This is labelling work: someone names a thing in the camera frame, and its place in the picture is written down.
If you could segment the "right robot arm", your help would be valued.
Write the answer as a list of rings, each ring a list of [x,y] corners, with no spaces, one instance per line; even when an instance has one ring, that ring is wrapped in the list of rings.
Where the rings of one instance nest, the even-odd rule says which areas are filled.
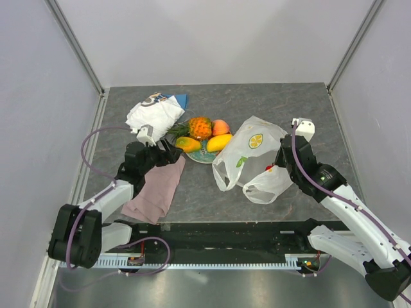
[[[332,166],[318,163],[309,142],[296,134],[281,139],[275,165],[286,169],[293,183],[331,211],[356,240],[310,220],[312,228],[294,236],[300,252],[313,248],[356,270],[381,298],[410,302],[410,243],[396,235],[357,197]]]

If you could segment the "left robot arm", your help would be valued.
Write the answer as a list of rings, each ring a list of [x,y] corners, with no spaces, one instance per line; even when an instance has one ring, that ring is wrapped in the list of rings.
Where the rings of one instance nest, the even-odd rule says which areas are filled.
[[[118,246],[135,252],[141,237],[129,223],[104,221],[120,206],[139,196],[148,187],[147,174],[155,168],[177,166],[182,150],[162,140],[149,146],[131,142],[126,146],[125,160],[114,181],[102,192],[78,204],[63,205],[57,215],[48,246],[48,256],[70,268],[91,268],[101,253]]]

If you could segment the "green orange mango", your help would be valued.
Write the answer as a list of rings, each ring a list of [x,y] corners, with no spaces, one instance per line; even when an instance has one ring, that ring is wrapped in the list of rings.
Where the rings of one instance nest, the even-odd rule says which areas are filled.
[[[192,153],[201,150],[201,142],[191,137],[179,137],[176,139],[175,147],[184,153]]]

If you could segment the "white plastic bag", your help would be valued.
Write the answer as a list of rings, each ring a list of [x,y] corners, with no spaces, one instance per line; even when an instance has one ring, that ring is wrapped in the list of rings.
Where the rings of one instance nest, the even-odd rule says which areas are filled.
[[[274,164],[280,138],[286,134],[280,126],[256,116],[245,120],[212,163],[219,190],[229,191],[238,185],[252,203],[274,202],[292,185],[286,169],[274,166],[265,171]]]

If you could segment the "red bell pepper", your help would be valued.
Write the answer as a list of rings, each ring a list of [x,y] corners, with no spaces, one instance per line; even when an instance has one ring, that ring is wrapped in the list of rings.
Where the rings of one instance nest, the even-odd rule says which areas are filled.
[[[275,166],[275,164],[269,165],[265,168],[265,171],[269,171],[271,170],[273,167]]]

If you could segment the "orange pineapple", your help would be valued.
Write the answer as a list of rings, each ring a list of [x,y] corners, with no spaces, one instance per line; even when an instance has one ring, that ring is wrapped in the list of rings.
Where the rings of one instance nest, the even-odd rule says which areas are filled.
[[[208,117],[193,117],[183,123],[174,124],[168,129],[167,134],[179,137],[191,137],[192,139],[202,141],[210,138],[212,135],[212,122]]]

